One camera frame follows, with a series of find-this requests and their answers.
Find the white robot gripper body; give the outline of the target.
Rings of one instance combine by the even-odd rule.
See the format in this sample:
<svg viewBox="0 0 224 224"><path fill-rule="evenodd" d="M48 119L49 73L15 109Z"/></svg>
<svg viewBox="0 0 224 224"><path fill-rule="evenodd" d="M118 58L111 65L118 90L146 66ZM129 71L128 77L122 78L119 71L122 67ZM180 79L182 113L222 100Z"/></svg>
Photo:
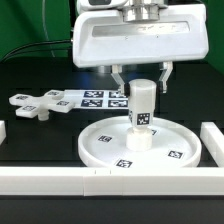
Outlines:
<svg viewBox="0 0 224 224"><path fill-rule="evenodd" d="M203 4L80 3L73 62L80 68L202 59L209 50Z"/></svg>

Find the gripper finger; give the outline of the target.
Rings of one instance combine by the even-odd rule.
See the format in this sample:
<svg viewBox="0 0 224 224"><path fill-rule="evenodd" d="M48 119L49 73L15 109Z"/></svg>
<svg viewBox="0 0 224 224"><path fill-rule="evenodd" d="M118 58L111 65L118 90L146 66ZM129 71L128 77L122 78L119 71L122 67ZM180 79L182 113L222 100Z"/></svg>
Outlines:
<svg viewBox="0 0 224 224"><path fill-rule="evenodd" d="M125 83L121 78L120 74L122 73L122 66L121 65L113 65L111 76L118 84L118 92L120 95L129 97L130 96L130 85Z"/></svg>
<svg viewBox="0 0 224 224"><path fill-rule="evenodd" d="M167 92L167 81L173 71L173 62L162 62L160 65L160 70L161 70L161 75L159 78L159 86L160 86L160 91L162 93Z"/></svg>

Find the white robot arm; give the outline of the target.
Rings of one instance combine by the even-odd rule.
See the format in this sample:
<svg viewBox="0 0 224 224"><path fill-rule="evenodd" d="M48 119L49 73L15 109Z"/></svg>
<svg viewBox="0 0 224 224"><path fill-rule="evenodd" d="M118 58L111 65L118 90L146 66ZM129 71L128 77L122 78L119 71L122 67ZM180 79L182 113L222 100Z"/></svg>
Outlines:
<svg viewBox="0 0 224 224"><path fill-rule="evenodd" d="M160 63L160 90L175 61L198 60L209 51L204 4L168 0L77 0L73 63L110 66L117 83L124 65Z"/></svg>

